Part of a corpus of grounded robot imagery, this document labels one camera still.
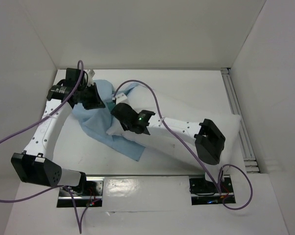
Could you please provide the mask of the light blue pillowcase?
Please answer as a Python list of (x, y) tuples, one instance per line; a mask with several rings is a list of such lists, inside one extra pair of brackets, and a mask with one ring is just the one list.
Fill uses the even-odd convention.
[(113, 85), (107, 80), (94, 80), (98, 93), (106, 107), (104, 109), (86, 110), (82, 104), (77, 104), (73, 109), (73, 116), (78, 120), (82, 130), (91, 138), (105, 144), (117, 152), (139, 161), (145, 149), (142, 145), (129, 141), (121, 136), (111, 136), (106, 131), (113, 123), (107, 104), (112, 102), (115, 92)]

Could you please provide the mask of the white pillow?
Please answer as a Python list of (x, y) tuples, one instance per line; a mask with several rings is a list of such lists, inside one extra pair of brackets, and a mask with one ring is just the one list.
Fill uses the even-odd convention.
[[(186, 103), (155, 91), (160, 111), (163, 117), (169, 117), (181, 121), (200, 123), (204, 119), (212, 120), (225, 136), (225, 146), (221, 154), (221, 164), (231, 161), (233, 145), (239, 134), (241, 117), (233, 114), (214, 114), (201, 109), (195, 109)], [(149, 110), (157, 113), (156, 104), (152, 93), (146, 87), (138, 85), (127, 95), (130, 106), (136, 111)], [(169, 137), (137, 135), (130, 131), (124, 131), (119, 121), (113, 119), (111, 127), (106, 131), (110, 136), (120, 136), (134, 141), (144, 147), (158, 150), (176, 159), (191, 163), (195, 161), (189, 151), (173, 135)]]

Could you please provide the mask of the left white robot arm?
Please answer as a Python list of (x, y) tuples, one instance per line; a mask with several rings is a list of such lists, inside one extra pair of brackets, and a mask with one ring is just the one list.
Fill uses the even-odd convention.
[(65, 78), (48, 92), (43, 122), (40, 123), (22, 153), (14, 153), (11, 163), (24, 183), (55, 187), (68, 186), (76, 195), (87, 191), (84, 172), (64, 169), (53, 162), (53, 154), (61, 129), (76, 104), (86, 110), (105, 108), (93, 70), (67, 68)]

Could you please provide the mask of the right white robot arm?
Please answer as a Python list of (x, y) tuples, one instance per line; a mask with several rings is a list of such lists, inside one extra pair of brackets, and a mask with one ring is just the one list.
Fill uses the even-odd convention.
[(115, 105), (110, 113), (119, 121), (124, 131), (137, 135), (176, 138), (207, 173), (205, 188), (215, 192), (221, 187), (220, 176), (212, 175), (205, 166), (220, 163), (225, 144), (225, 136), (212, 120), (204, 119), (197, 123), (162, 117), (148, 110), (137, 113), (126, 103)]

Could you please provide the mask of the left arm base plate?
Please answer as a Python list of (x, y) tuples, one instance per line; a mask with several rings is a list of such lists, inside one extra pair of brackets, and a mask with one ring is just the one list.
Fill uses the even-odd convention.
[[(103, 196), (103, 177), (87, 176), (86, 185), (81, 192), (74, 191), (71, 187), (68, 187), (73, 195), (77, 208), (85, 208), (87, 206), (91, 208), (102, 207)], [(73, 208), (73, 201), (70, 193), (64, 189), (59, 189), (57, 208)]]

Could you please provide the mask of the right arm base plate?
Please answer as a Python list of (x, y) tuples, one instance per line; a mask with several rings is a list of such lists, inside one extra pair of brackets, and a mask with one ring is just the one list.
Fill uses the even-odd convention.
[(224, 177), (221, 182), (221, 194), (212, 182), (205, 180), (204, 176), (189, 178), (189, 192), (192, 205), (235, 204), (236, 199), (230, 176)]

